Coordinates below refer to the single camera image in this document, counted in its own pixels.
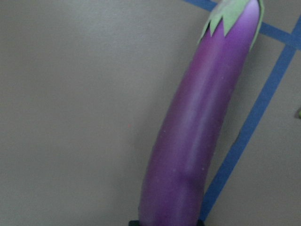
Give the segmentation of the purple eggplant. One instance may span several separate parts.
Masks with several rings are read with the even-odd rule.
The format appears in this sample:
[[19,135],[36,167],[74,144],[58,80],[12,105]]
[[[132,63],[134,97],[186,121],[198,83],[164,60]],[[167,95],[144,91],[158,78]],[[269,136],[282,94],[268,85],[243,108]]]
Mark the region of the purple eggplant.
[[258,0],[222,0],[212,10],[153,147],[140,225],[197,224],[223,119],[262,13]]

